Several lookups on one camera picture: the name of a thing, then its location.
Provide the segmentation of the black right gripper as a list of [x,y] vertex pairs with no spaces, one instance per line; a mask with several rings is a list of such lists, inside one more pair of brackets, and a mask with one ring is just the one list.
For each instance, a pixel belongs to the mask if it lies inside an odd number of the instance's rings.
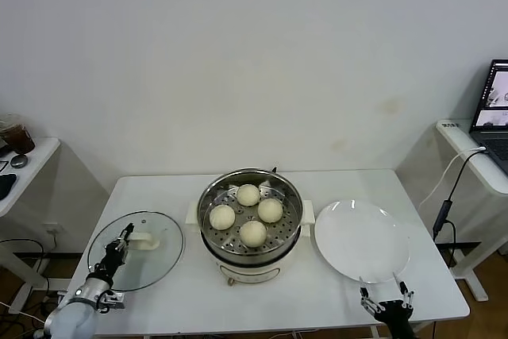
[[414,333],[409,319],[413,315],[414,291],[410,291],[406,283],[393,273],[394,281],[402,295],[402,300],[390,300],[376,302],[370,298],[367,284],[359,277],[360,282],[360,305],[369,313],[374,314],[374,319],[384,323],[391,333],[392,338],[414,339]]

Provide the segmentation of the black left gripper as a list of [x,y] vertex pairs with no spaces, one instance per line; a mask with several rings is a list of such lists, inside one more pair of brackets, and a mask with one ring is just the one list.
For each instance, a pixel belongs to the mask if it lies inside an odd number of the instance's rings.
[[109,279],[112,279],[119,269],[125,263],[125,257],[128,250],[128,240],[134,231],[134,224],[129,223],[125,230],[121,231],[118,239],[110,242],[105,247],[105,255],[101,261],[94,266],[94,273]]

